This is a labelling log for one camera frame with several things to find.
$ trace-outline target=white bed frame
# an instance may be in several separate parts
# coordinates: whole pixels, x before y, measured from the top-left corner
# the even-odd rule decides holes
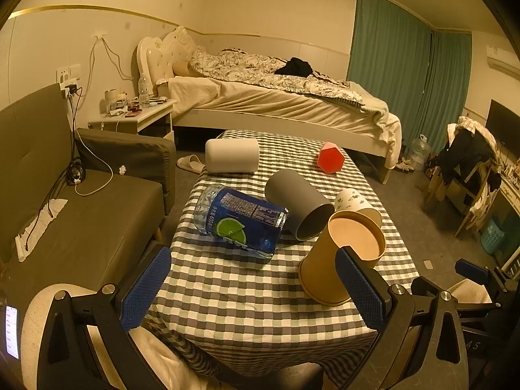
[[[174,77],[172,64],[175,61],[189,61],[195,48],[194,42],[186,41],[185,33],[170,32],[164,39],[146,37],[137,46],[139,71],[150,78],[149,93],[157,93],[157,82],[167,82]],[[239,111],[190,109],[173,119],[173,126],[205,127],[210,129],[235,129],[290,135],[316,141],[334,142],[342,148],[376,155],[373,164],[379,172],[379,180],[385,184],[391,169],[384,167],[388,144],[335,127],[323,126],[295,119],[264,114],[241,113]]]

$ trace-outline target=air conditioner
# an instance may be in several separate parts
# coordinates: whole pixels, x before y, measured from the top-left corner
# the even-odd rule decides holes
[[[515,53],[488,45],[487,56],[490,67],[520,80],[520,61]]]

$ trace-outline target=white paper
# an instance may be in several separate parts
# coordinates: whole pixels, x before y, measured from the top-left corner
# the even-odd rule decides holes
[[[36,222],[35,218],[31,221],[31,224],[25,228],[25,232],[22,235],[15,237],[16,251],[18,253],[18,260],[20,262],[24,261],[29,256],[38,243],[38,240],[40,240],[45,230],[47,230],[47,226],[58,216],[59,212],[63,209],[66,203],[66,199],[51,199],[49,202],[49,208],[53,215],[51,216],[49,214],[47,204],[45,204],[45,206],[40,211],[40,217],[38,217],[38,223],[36,226],[34,225]]]

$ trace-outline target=gray cup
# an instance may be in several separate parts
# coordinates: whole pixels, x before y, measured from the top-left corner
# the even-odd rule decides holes
[[[318,236],[334,213],[332,202],[294,170],[273,174],[264,193],[269,202],[289,210],[284,228],[299,241]]]

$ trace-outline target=television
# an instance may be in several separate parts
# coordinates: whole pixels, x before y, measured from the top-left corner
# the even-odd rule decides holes
[[[502,153],[507,148],[510,153],[520,157],[520,117],[513,111],[491,100],[486,128],[495,137],[497,148]]]

